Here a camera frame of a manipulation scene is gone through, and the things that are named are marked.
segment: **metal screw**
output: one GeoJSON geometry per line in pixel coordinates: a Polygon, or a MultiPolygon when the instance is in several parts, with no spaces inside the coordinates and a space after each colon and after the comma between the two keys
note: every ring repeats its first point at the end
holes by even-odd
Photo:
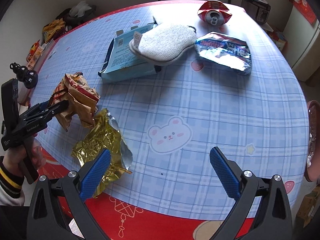
{"type": "Polygon", "coordinates": [[[39,181],[44,181],[47,177],[45,175],[40,176],[39,181]]]}
{"type": "Polygon", "coordinates": [[[68,173],[68,177],[69,178],[73,178],[73,177],[75,177],[77,175],[77,172],[76,171],[70,171],[69,173],[68,173]]]}
{"type": "Polygon", "coordinates": [[[275,175],[274,178],[276,181],[281,181],[281,177],[279,175],[275,175]]]}
{"type": "Polygon", "coordinates": [[[251,177],[251,176],[252,176],[252,172],[251,172],[251,171],[244,171],[243,174],[244,174],[246,177],[251,177]]]}

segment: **human hand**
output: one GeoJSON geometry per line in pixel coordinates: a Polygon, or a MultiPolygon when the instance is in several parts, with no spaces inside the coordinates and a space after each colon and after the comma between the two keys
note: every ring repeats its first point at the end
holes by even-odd
{"type": "MultiPolygon", "coordinates": [[[[19,168],[19,162],[21,162],[27,156],[26,149],[23,145],[16,148],[10,148],[4,155],[3,165],[11,174],[24,177],[22,171],[19,168]]],[[[36,169],[43,167],[46,163],[46,159],[41,152],[41,145],[34,139],[32,147],[31,161],[36,169]]]]}

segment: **blue plaid tablecloth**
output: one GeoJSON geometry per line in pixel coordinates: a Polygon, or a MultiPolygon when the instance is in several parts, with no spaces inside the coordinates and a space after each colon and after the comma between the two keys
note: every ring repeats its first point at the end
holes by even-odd
{"type": "MultiPolygon", "coordinates": [[[[210,149],[218,146],[242,169],[259,177],[279,174],[294,185],[288,193],[293,205],[308,150],[308,111],[300,85],[275,44],[242,8],[227,5],[233,16],[218,29],[197,16],[200,4],[132,8],[70,32],[44,62],[31,104],[48,100],[65,73],[83,72],[101,95],[98,108],[108,108],[118,120],[133,153],[133,173],[106,190],[127,203],[178,217],[223,220],[234,200],[209,162],[210,149]],[[192,25],[198,37],[216,31],[246,41],[251,75],[201,62],[190,49],[157,75],[103,84],[97,73],[116,31],[150,23],[153,16],[192,25]],[[169,144],[170,138],[176,143],[169,144]]],[[[74,116],[68,132],[54,119],[38,138],[59,163],[77,170],[71,149],[87,132],[74,116]]],[[[258,203],[256,199],[249,216],[258,203]]]]}

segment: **striped sleeve cuff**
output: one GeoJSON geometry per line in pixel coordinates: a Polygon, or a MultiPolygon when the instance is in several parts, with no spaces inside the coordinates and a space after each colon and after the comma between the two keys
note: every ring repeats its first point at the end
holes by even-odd
{"type": "Polygon", "coordinates": [[[0,156],[0,185],[3,190],[12,198],[19,198],[24,178],[15,176],[7,171],[0,156]]]}

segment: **barcode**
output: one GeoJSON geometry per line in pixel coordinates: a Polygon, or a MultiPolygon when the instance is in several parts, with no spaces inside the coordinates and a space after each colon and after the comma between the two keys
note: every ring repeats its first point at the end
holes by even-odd
{"type": "Polygon", "coordinates": [[[122,47],[122,45],[123,45],[123,39],[119,39],[119,41],[118,41],[118,48],[119,48],[119,47],[122,47]]]}

